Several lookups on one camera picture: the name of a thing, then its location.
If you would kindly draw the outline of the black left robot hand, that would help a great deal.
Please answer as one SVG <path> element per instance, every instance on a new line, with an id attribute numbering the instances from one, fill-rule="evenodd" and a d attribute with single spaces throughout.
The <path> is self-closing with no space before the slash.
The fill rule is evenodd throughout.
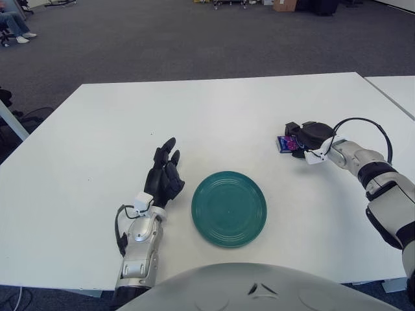
<path id="1" fill-rule="evenodd" d="M 157 207 L 165 208 L 168 201 L 175 199 L 185 185 L 177 169 L 180 151 L 176 150 L 172 156 L 169 155 L 175 144 L 176 139 L 172 137 L 156 149 L 153 167 L 146 178 L 144 192 L 153 197 L 153 205 Z"/>

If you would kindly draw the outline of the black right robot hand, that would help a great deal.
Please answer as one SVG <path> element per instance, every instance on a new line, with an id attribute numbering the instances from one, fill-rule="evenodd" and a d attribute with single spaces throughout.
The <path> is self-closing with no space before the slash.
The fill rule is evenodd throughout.
<path id="1" fill-rule="evenodd" d="M 292 152 L 292 156 L 304 159 L 305 151 L 319 149 L 325 140 L 335 135 L 335 132 L 330 126 L 320 122 L 309 121 L 301 126 L 290 122 L 285 125 L 285 135 L 294 137 L 299 146 L 299 149 Z"/>

